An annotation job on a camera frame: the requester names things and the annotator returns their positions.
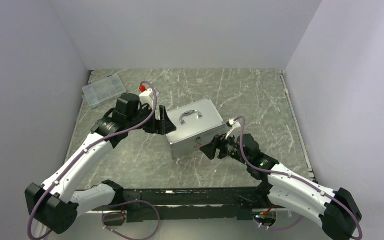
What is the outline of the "grey metal medicine case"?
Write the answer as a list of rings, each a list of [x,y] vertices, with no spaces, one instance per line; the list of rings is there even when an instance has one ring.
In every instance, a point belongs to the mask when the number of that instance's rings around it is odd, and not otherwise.
[[[176,130],[166,139],[174,160],[198,151],[209,144],[214,136],[229,131],[212,100],[204,98],[167,112]]]

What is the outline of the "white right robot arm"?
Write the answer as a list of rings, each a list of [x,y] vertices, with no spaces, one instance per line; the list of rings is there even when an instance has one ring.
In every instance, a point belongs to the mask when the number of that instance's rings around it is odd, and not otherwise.
[[[263,153],[250,134],[238,138],[216,135],[200,148],[210,160],[230,157],[246,165],[260,184],[254,201],[262,207],[284,207],[313,221],[332,240],[360,240],[362,214],[352,194],[312,182]]]

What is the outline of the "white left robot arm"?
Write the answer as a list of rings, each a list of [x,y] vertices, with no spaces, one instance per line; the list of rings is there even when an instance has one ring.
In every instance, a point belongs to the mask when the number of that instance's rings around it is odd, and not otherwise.
[[[125,189],[114,181],[105,180],[89,190],[78,190],[78,186],[129,132],[144,130],[148,134],[167,135],[176,129],[165,106],[158,105],[156,90],[147,89],[139,95],[123,93],[116,106],[94,124],[80,148],[59,170],[41,184],[31,183],[26,188],[28,237],[35,239],[34,220],[50,232],[62,234],[88,211],[103,206],[117,210],[128,204]]]

